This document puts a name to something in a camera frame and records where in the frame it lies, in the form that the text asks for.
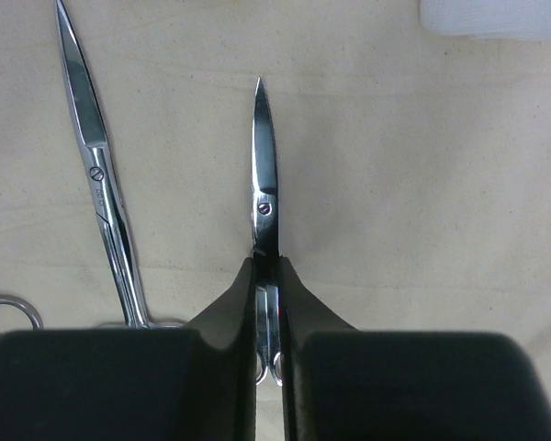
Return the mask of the small steel scissors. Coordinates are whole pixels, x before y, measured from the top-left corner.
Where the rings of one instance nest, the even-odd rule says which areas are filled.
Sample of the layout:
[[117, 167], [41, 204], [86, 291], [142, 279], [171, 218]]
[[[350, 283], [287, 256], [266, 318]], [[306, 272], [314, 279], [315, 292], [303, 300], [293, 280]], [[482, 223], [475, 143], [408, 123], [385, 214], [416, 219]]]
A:
[[254, 92], [251, 191], [253, 261], [256, 270], [256, 382], [271, 376], [283, 384], [279, 326], [279, 197], [276, 137], [264, 80], [257, 79]]

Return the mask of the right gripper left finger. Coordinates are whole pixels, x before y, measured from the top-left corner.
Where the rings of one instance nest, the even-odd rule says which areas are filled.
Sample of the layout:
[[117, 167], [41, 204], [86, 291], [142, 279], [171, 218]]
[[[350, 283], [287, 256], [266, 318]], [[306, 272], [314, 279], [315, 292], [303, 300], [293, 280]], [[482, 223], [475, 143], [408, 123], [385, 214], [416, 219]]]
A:
[[0, 440], [252, 440], [253, 261], [177, 329], [0, 337]]

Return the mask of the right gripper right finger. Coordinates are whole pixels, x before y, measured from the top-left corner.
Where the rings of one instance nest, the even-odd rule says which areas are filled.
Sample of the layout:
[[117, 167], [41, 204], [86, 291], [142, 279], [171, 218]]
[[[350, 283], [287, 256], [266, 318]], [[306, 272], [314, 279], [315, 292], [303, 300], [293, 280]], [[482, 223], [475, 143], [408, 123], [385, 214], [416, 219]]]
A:
[[289, 440], [550, 440], [533, 363], [497, 333], [360, 331], [281, 258]]

